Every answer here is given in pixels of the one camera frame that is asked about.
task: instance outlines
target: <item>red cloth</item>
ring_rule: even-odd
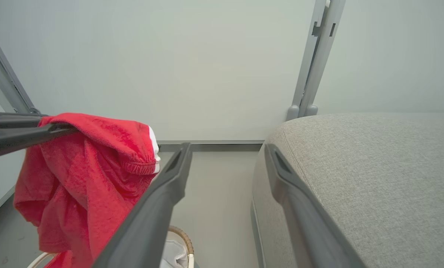
[[[86,114],[44,117],[79,133],[27,149],[14,206],[38,227],[47,267],[88,268],[159,171],[149,126]]]

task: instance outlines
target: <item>white cloth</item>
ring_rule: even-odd
[[[159,268],[187,268],[188,263],[184,245],[174,240],[166,240]]]

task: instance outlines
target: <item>gray floor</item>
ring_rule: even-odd
[[[250,217],[251,182],[257,152],[194,152],[186,196],[171,224],[184,230],[201,268],[258,268]],[[172,153],[160,153],[162,164]],[[11,200],[0,209],[0,267],[26,268],[40,252],[35,227]]]

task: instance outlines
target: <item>red garment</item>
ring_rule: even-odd
[[[27,149],[14,206],[38,227],[47,267],[88,268],[159,171],[152,129],[86,114],[43,117],[80,133]]]

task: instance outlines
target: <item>gray fabric upholstery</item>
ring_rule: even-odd
[[[336,114],[284,123],[280,148],[368,267],[444,267],[444,114]],[[253,182],[266,266],[294,267],[263,148]]]

